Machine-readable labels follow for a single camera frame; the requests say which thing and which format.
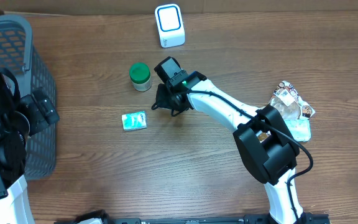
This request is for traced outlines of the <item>teal tissue pack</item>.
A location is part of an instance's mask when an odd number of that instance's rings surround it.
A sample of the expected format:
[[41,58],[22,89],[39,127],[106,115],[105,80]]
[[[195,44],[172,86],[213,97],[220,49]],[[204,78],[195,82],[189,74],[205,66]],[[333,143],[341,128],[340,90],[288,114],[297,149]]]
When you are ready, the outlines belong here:
[[147,127],[147,117],[145,111],[123,114],[121,116],[123,130],[134,131],[145,129]]

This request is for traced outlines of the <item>brown snack pouch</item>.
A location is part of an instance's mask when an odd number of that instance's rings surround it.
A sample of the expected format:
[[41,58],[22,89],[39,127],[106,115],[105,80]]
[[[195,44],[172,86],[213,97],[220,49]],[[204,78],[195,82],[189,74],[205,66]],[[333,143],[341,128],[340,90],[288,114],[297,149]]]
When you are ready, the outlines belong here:
[[288,81],[283,80],[273,91],[268,103],[273,106],[285,119],[307,119],[309,120],[315,110],[309,103],[304,101],[295,87]]

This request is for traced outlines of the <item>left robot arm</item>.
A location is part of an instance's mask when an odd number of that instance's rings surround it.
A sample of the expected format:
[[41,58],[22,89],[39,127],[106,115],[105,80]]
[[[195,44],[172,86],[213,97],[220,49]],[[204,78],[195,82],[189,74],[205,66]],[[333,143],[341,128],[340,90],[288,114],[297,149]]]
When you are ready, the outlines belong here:
[[25,179],[27,140],[59,121],[42,87],[21,96],[19,83],[0,67],[0,223],[33,223]]

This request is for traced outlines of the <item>light teal wipes pack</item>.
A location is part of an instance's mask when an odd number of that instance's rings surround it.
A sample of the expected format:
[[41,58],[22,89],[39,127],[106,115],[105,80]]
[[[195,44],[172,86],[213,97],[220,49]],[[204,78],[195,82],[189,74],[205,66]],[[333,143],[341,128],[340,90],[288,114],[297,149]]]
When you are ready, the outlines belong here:
[[291,135],[298,142],[307,142],[311,139],[310,122],[307,119],[285,119]]

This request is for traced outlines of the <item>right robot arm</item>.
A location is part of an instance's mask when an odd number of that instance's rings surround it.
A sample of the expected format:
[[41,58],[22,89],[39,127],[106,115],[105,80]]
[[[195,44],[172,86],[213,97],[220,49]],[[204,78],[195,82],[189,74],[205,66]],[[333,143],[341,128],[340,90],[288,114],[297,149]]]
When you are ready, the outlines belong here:
[[271,221],[301,223],[303,209],[293,183],[300,147],[273,106],[250,106],[229,96],[200,72],[189,74],[167,57],[155,68],[161,79],[152,109],[172,116],[189,109],[205,113],[232,132],[242,163],[265,187]]

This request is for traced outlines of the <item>green lid jar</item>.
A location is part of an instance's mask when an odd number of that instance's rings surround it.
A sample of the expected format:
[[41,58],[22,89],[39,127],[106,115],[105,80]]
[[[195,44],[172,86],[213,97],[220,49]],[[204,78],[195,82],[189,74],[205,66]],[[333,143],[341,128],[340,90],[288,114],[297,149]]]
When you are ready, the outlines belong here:
[[130,67],[129,76],[137,91],[147,91],[152,86],[149,67],[144,63],[135,63]]

